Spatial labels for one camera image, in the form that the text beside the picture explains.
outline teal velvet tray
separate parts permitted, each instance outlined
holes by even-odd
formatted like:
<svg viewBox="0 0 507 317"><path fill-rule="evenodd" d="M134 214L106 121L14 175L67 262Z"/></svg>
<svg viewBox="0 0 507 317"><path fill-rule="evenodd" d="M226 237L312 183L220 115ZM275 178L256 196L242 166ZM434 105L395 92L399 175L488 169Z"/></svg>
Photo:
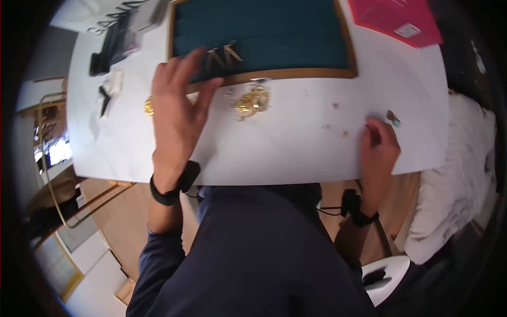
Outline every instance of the teal velvet tray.
<svg viewBox="0 0 507 317"><path fill-rule="evenodd" d="M176 0L169 25L169 58L196 47L224 45L241 57L233 69L203 58L189 93L212 77L224 86L254 78L357 77L354 49L338 0Z"/></svg>

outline small charm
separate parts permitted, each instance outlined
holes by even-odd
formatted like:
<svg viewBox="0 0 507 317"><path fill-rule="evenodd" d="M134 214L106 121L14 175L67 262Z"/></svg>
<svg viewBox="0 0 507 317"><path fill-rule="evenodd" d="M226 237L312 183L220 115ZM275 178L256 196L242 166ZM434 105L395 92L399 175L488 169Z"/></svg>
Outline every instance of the small charm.
<svg viewBox="0 0 507 317"><path fill-rule="evenodd" d="M401 121L398 120L398 118L394 115L394 113L392 113L391 110L389 110L386 114L386 118L392 122L392 125L395 126L396 128L399 128L400 125L401 125Z"/></svg>
<svg viewBox="0 0 507 317"><path fill-rule="evenodd" d="M144 113L146 113L150 117L153 115L152 97L151 96L149 96L146 99L146 101L144 102Z"/></svg>

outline packaging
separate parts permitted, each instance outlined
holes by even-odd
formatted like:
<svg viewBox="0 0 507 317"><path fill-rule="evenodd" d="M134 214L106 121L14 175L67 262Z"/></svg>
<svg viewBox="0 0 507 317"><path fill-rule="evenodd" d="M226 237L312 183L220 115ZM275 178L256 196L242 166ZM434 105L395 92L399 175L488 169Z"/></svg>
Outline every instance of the packaging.
<svg viewBox="0 0 507 317"><path fill-rule="evenodd" d="M354 23L412 47L441 44L442 37L426 0L348 0Z"/></svg>

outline wooden tray frame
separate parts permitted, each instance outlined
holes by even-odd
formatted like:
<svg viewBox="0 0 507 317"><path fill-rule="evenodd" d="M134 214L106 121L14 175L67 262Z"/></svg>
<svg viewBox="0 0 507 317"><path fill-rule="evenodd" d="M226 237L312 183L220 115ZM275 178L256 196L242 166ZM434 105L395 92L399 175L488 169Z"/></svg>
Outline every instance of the wooden tray frame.
<svg viewBox="0 0 507 317"><path fill-rule="evenodd" d="M172 57L172 39L174 34L174 18L176 14L175 7L188 0L173 0L171 1L170 20L169 20L169 48L168 58ZM345 47L347 51L347 64L350 66L348 69L337 68L285 68L285 69L269 69L266 71L257 71L242 73L236 75L229 75L224 77L224 86L231 86L236 84L248 83L253 78L271 78L271 79L286 79L286 78L355 78L357 77L357 65L355 62L355 53L350 34L348 32L347 22L343 15L340 3L338 0L333 1L335 6L335 14L340 19L340 29ZM194 93L200 90L202 82L189 85L187 93Z"/></svg>

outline black cable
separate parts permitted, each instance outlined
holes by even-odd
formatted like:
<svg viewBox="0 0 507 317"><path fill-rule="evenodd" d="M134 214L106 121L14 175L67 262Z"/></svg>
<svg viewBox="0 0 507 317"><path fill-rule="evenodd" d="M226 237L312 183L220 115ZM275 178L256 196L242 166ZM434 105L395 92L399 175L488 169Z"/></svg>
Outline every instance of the black cable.
<svg viewBox="0 0 507 317"><path fill-rule="evenodd" d="M341 209L341 207L323 207L322 209ZM340 215L340 214L330 214L330 213L323 211L322 209L317 208L318 211L320 211L321 213L326 214L326 215L330 215L330 216L339 216Z"/></svg>
<svg viewBox="0 0 507 317"><path fill-rule="evenodd" d="M355 180L355 183L357 184L357 187L359 188L359 191L361 194L363 193L363 185L361 184L360 180Z"/></svg>

